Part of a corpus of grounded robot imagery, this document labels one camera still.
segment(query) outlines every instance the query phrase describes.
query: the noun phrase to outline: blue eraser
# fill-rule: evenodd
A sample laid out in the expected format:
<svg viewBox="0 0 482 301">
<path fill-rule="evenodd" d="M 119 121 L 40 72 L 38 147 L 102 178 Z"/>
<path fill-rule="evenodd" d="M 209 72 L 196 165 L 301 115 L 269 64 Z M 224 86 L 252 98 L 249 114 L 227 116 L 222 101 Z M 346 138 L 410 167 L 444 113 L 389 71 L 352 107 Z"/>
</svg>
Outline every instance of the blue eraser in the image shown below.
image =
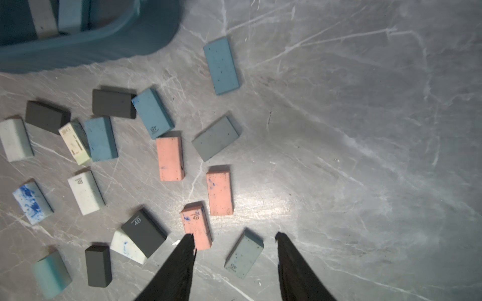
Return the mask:
<svg viewBox="0 0 482 301">
<path fill-rule="evenodd" d="M 72 282 L 58 251 L 37 261 L 32 272 L 46 299 L 54 298 Z"/>
<path fill-rule="evenodd" d="M 133 98 L 132 103 L 152 139 L 174 128 L 171 118 L 154 90 L 145 90 Z"/>
<path fill-rule="evenodd" d="M 58 30 L 75 34 L 89 27 L 90 0 L 59 0 Z"/>
<path fill-rule="evenodd" d="M 204 46 L 216 95 L 221 95 L 240 87 L 233 56 L 227 38 L 216 40 Z"/>
<path fill-rule="evenodd" d="M 84 123 L 92 161 L 106 161 L 118 157 L 114 132 L 109 117 L 99 117 Z"/>
<path fill-rule="evenodd" d="M 13 196 L 32 225 L 43 221 L 53 213 L 52 208 L 50 208 L 49 203 L 47 203 L 35 181 L 15 190 Z"/>
</svg>

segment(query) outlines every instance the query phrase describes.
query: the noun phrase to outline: dark gray eraser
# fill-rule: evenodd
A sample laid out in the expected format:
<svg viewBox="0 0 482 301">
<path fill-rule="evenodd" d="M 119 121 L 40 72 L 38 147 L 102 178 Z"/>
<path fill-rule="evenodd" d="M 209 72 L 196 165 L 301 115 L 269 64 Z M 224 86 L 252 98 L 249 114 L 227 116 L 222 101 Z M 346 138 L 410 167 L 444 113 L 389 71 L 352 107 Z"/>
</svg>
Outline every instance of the dark gray eraser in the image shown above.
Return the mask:
<svg viewBox="0 0 482 301">
<path fill-rule="evenodd" d="M 121 228 L 148 258 L 167 238 L 143 209 L 136 212 Z"/>
<path fill-rule="evenodd" d="M 112 281 L 108 246 L 90 246 L 85 250 L 87 281 L 90 287 L 106 288 Z"/>
<path fill-rule="evenodd" d="M 59 128 L 70 121 L 70 112 L 38 101 L 28 101 L 25 122 L 60 135 Z"/>
<path fill-rule="evenodd" d="M 192 141 L 202 160 L 206 162 L 239 137 L 229 119 L 224 116 Z"/>
<path fill-rule="evenodd" d="M 135 95 L 105 90 L 92 90 L 92 113 L 135 119 L 136 110 L 132 104 Z"/>
</svg>

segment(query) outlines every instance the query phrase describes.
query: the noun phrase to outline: cream eraser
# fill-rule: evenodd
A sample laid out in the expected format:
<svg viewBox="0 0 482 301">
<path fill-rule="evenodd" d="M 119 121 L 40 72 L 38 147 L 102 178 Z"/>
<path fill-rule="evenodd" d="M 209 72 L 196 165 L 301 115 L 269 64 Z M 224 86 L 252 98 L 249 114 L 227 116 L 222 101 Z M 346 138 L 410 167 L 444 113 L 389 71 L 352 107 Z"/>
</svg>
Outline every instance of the cream eraser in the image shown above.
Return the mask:
<svg viewBox="0 0 482 301">
<path fill-rule="evenodd" d="M 69 122 L 59 128 L 59 133 L 77 164 L 82 165 L 90 160 L 87 136 L 79 123 Z"/>
<path fill-rule="evenodd" d="M 194 235 L 194 244 L 198 250 L 210 249 L 213 241 L 209 232 L 204 206 L 198 203 L 187 204 L 181 211 L 182 224 L 186 234 Z"/>
<path fill-rule="evenodd" d="M 184 179 L 181 137 L 157 138 L 156 144 L 161 181 Z"/>
<path fill-rule="evenodd" d="M 121 229 L 114 233 L 110 249 L 140 264 L 144 264 L 147 261 L 147 257 L 141 249 Z"/>
<path fill-rule="evenodd" d="M 21 119 L 7 119 L 0 122 L 0 140 L 7 161 L 14 162 L 33 157 L 27 131 Z"/>
<path fill-rule="evenodd" d="M 229 171 L 208 172 L 206 174 L 211 215 L 232 215 L 231 183 Z"/>
<path fill-rule="evenodd" d="M 90 170 L 68 179 L 68 184 L 74 193 L 82 215 L 92 213 L 105 206 Z"/>
</svg>

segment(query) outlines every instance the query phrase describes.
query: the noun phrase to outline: eraser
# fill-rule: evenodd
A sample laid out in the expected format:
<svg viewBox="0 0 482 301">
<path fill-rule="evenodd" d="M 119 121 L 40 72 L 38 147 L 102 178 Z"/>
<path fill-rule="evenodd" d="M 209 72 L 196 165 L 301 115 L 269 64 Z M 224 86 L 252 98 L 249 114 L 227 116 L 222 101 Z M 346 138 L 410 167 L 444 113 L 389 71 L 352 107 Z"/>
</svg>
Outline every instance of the eraser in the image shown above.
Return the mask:
<svg viewBox="0 0 482 301">
<path fill-rule="evenodd" d="M 192 141 L 192 145 L 206 162 L 214 155 L 222 151 L 226 146 L 238 139 L 239 135 L 229 119 L 224 116 Z"/>
<path fill-rule="evenodd" d="M 118 157 L 109 117 L 87 120 L 84 127 L 92 161 L 106 161 Z"/>
<path fill-rule="evenodd" d="M 134 97 L 130 93 L 92 90 L 92 113 L 135 119 Z"/>
<path fill-rule="evenodd" d="M 245 230 L 226 259 L 224 268 L 244 279 L 264 249 L 263 241 L 249 230 Z"/>
<path fill-rule="evenodd" d="M 231 179 L 229 171 L 213 171 L 206 174 L 211 215 L 232 215 Z"/>
<path fill-rule="evenodd" d="M 156 144 L 161 181 L 184 179 L 181 137 L 157 138 Z"/>
<path fill-rule="evenodd" d="M 114 233 L 110 242 L 110 249 L 140 264 L 147 261 L 147 257 L 141 249 L 121 229 Z"/>
<path fill-rule="evenodd" d="M 28 0 L 33 25 L 39 39 L 59 34 L 51 0 Z"/>
<path fill-rule="evenodd" d="M 105 206 L 90 170 L 68 179 L 68 184 L 74 193 L 82 215 L 87 215 Z"/>
<path fill-rule="evenodd" d="M 143 209 L 136 212 L 121 228 L 148 258 L 167 238 Z"/>
<path fill-rule="evenodd" d="M 79 123 L 69 122 L 59 129 L 59 133 L 77 164 L 82 165 L 90 160 L 87 136 Z"/>
<path fill-rule="evenodd" d="M 7 119 L 0 122 L 0 140 L 7 161 L 14 162 L 33 157 L 30 140 L 21 119 Z"/>
<path fill-rule="evenodd" d="M 194 235 L 196 249 L 206 250 L 211 248 L 213 240 L 211 239 L 206 213 L 202 204 L 187 204 L 181 211 L 181 220 L 186 234 Z"/>
<path fill-rule="evenodd" d="M 171 118 L 154 90 L 145 90 L 132 99 L 132 103 L 152 139 L 174 128 Z"/>
<path fill-rule="evenodd" d="M 32 272 L 46 299 L 54 298 L 72 282 L 58 251 L 33 264 Z"/>
<path fill-rule="evenodd" d="M 106 288 L 112 281 L 108 246 L 90 246 L 85 250 L 87 282 L 90 287 Z"/>
<path fill-rule="evenodd" d="M 59 0 L 59 31 L 79 33 L 89 27 L 90 0 Z"/>
<path fill-rule="evenodd" d="M 13 192 L 13 196 L 32 225 L 43 221 L 53 213 L 35 181 L 22 185 Z"/>
<path fill-rule="evenodd" d="M 59 135 L 59 129 L 70 121 L 70 112 L 37 102 L 27 102 L 25 122 Z"/>
<path fill-rule="evenodd" d="M 227 38 L 216 40 L 204 46 L 209 73 L 213 80 L 216 95 L 221 95 L 240 87 L 233 57 Z"/>
</svg>

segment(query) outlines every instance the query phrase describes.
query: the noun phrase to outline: eraser with blue stains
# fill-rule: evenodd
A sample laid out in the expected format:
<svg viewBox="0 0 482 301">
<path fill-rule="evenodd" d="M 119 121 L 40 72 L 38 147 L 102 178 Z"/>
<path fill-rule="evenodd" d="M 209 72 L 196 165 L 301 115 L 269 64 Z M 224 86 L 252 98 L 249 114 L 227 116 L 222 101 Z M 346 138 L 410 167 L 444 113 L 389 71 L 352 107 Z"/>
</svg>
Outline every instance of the eraser with blue stains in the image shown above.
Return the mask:
<svg viewBox="0 0 482 301">
<path fill-rule="evenodd" d="M 35 181 L 29 182 L 15 190 L 13 196 L 32 225 L 43 221 L 53 213 L 52 208 L 47 203 Z"/>
<path fill-rule="evenodd" d="M 202 160 L 206 162 L 239 138 L 226 116 L 192 141 Z"/>
<path fill-rule="evenodd" d="M 143 209 L 136 212 L 121 228 L 147 258 L 149 258 L 167 238 L 167 235 L 164 234 Z"/>
<path fill-rule="evenodd" d="M 110 249 L 140 264 L 144 264 L 147 261 L 147 257 L 141 249 L 121 229 L 116 230 L 114 233 L 110 242 Z"/>
<path fill-rule="evenodd" d="M 213 80 L 214 92 L 221 95 L 240 87 L 233 56 L 227 38 L 222 38 L 204 46 L 209 73 Z"/>
<path fill-rule="evenodd" d="M 147 89 L 132 99 L 132 103 L 151 139 L 156 139 L 174 128 L 156 91 Z"/>
<path fill-rule="evenodd" d="M 226 259 L 224 268 L 244 279 L 264 247 L 263 241 L 246 229 Z"/>
<path fill-rule="evenodd" d="M 7 161 L 14 162 L 33 157 L 32 147 L 21 119 L 7 119 L 0 122 L 0 140 Z"/>
<path fill-rule="evenodd" d="M 90 0 L 59 0 L 58 30 L 75 34 L 89 27 Z"/>
<path fill-rule="evenodd" d="M 92 161 L 106 161 L 118 157 L 114 132 L 109 117 L 99 117 L 84 123 Z"/>
<path fill-rule="evenodd" d="M 58 251 L 36 262 L 32 272 L 46 299 L 53 299 L 72 282 Z"/>
</svg>

